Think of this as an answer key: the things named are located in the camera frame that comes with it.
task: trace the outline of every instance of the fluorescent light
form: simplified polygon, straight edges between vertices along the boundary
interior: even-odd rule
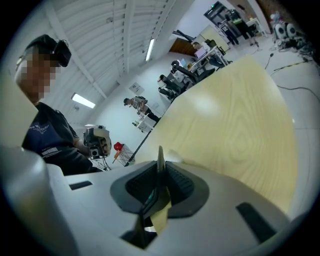
[[[150,55],[151,55],[151,52],[152,52],[152,50],[153,50],[154,43],[155,43],[155,39],[153,38],[153,39],[151,39],[151,41],[150,41],[148,53],[146,54],[146,58],[145,58],[145,61],[146,61],[146,62],[150,59]]]
[[[96,104],[92,103],[91,101],[85,99],[84,97],[81,97],[79,94],[73,94],[73,96],[71,97],[71,100],[75,101],[75,102],[79,102],[89,108],[94,108]]]

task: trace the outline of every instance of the white ceiling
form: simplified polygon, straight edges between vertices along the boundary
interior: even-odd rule
[[[92,110],[72,101],[73,93],[97,105],[105,100],[119,86],[119,77],[145,64],[151,38],[156,39],[154,48],[159,47],[157,38],[168,15],[184,3],[183,0],[45,1],[30,14],[8,48],[8,71],[14,74],[18,57],[35,37],[48,34],[67,40],[72,53],[70,63],[61,68],[43,102],[60,110],[72,125],[81,126]]]

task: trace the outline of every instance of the red object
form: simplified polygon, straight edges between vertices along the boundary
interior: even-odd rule
[[[120,142],[117,142],[116,144],[113,145],[113,148],[114,148],[116,151],[121,151],[123,147],[124,147],[124,145],[121,144]]]

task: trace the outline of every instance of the floor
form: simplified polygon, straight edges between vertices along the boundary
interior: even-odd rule
[[[272,75],[274,82],[286,88],[306,87],[320,97],[320,76],[314,62],[302,63],[284,68],[273,74],[275,69],[303,61],[298,53],[292,51],[278,52],[270,50],[274,45],[272,36],[259,37],[257,46],[250,46],[241,40],[240,45],[226,52],[225,58],[236,61],[244,55],[252,55]],[[280,92],[292,115],[298,148],[298,181],[289,210],[291,219],[307,211],[313,204],[320,187],[320,103],[308,90],[280,89]]]

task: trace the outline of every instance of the light wood tabletop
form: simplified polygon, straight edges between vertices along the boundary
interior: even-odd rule
[[[231,176],[288,212],[298,175],[293,120],[276,84],[251,56],[176,98],[136,163],[156,160],[159,145],[166,161]],[[157,232],[165,212],[151,218]]]

